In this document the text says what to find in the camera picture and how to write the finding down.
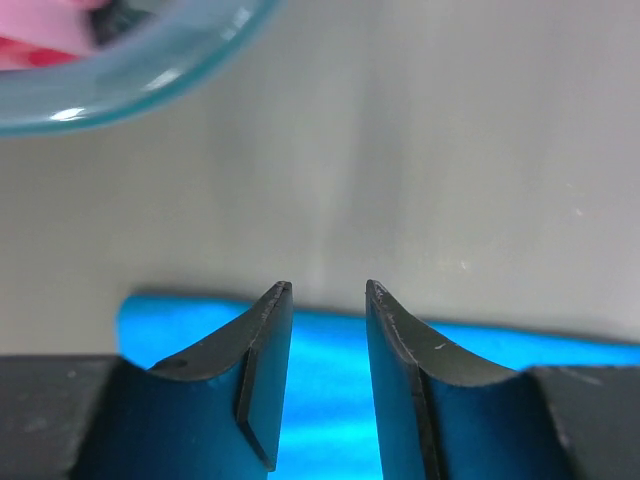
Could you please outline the blue t shirt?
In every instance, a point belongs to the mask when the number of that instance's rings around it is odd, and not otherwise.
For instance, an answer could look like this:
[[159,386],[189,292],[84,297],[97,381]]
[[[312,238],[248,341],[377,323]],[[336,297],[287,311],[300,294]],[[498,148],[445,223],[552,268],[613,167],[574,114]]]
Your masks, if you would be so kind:
[[[143,368],[244,313],[224,298],[136,295],[116,316],[121,353]],[[437,322],[462,347],[514,370],[537,365],[636,365],[633,344]],[[294,313],[279,455],[273,479],[382,476],[363,315]]]

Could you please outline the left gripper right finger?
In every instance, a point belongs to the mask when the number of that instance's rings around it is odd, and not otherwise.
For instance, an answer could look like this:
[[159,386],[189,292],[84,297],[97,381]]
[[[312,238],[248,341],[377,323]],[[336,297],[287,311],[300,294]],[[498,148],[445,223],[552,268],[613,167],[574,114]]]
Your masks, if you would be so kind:
[[639,349],[506,334],[470,350],[366,286],[387,479],[635,479]]

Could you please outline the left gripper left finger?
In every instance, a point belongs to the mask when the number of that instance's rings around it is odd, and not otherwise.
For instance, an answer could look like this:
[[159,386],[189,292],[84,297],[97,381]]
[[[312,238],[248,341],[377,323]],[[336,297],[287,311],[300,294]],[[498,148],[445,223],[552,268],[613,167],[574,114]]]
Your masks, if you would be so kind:
[[141,368],[119,355],[1,359],[5,479],[263,479],[275,469],[293,323],[279,281]]

